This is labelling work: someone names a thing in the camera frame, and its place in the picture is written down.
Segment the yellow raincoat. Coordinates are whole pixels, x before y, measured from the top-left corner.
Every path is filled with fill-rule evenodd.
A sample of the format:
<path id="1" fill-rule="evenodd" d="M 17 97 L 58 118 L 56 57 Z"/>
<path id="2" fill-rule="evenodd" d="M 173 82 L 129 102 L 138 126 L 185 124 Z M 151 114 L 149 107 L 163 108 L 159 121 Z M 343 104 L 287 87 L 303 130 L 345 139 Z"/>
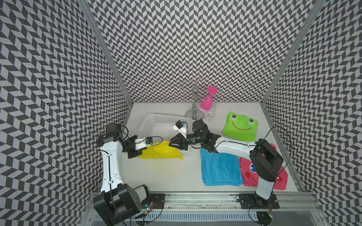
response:
<path id="1" fill-rule="evenodd" d="M 180 151 L 175 147 L 169 146 L 170 141 L 163 141 L 157 146 L 149 146 L 142 151 L 142 155 L 138 156 L 141 159 L 183 159 Z"/>

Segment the white plastic perforated basket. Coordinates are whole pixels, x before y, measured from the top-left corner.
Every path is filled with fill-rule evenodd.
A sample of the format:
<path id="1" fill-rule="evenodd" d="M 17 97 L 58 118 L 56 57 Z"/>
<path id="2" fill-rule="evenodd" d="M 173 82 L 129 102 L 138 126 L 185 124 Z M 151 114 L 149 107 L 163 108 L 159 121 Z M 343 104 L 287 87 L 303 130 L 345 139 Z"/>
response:
<path id="1" fill-rule="evenodd" d="M 163 140 L 170 140 L 179 132 L 173 129 L 177 121 L 185 121 L 188 125 L 188 133 L 192 131 L 193 120 L 187 117 L 161 114 L 148 114 L 138 132 L 138 138 L 160 136 Z"/>

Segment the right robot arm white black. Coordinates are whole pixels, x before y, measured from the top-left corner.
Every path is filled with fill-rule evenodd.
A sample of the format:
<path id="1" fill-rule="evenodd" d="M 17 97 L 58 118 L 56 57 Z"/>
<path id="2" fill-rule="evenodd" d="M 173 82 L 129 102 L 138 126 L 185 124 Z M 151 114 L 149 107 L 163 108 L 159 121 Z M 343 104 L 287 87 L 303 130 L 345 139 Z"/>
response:
<path id="1" fill-rule="evenodd" d="M 169 146 L 188 150 L 194 144 L 209 153 L 227 153 L 248 159 L 259 175 L 254 193 L 255 202 L 270 204 L 275 197 L 273 189 L 283 164 L 283 157 L 265 139 L 256 142 L 242 142 L 211 133 L 203 120 L 194 121 L 192 133 L 188 133 L 184 124 L 178 120 L 173 129 L 178 132 L 171 138 Z"/>

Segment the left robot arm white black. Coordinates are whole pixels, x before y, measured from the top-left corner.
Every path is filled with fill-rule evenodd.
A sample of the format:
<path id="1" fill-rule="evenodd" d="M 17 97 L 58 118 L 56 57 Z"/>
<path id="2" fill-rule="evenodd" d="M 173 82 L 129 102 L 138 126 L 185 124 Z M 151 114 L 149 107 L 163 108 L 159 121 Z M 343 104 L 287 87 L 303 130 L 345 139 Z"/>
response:
<path id="1" fill-rule="evenodd" d="M 122 156 L 128 159 L 142 155 L 153 143 L 152 138 L 126 138 L 126 128 L 119 123 L 106 126 L 106 132 L 97 139 L 103 160 L 103 180 L 100 195 L 93 199 L 93 207 L 108 226 L 115 226 L 141 212 L 151 202 L 146 185 L 132 188 L 125 181 Z"/>

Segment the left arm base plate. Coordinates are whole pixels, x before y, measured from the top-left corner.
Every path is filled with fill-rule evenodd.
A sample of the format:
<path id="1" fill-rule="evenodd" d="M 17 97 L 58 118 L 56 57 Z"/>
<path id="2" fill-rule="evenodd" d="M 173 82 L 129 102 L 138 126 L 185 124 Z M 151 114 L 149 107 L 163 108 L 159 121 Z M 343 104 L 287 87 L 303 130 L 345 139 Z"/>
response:
<path id="1" fill-rule="evenodd" d="M 149 204 L 151 202 L 154 202 L 154 208 L 155 209 L 164 209 L 165 206 L 165 199 L 166 199 L 166 194 L 162 194 L 162 193 L 157 193 L 157 194 L 151 194 L 148 195 L 142 202 L 141 202 L 141 208 L 142 209 L 146 209 L 147 206 L 149 206 Z"/>

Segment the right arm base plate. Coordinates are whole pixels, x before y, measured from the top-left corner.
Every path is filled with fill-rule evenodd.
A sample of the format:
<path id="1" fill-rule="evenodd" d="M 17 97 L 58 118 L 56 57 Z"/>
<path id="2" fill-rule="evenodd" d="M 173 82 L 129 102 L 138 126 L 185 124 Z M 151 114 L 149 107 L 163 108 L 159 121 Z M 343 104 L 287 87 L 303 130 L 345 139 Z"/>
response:
<path id="1" fill-rule="evenodd" d="M 238 194 L 236 196 L 242 209 L 270 209 L 277 210 L 280 208 L 277 196 L 272 193 L 269 199 L 263 199 L 256 193 Z"/>

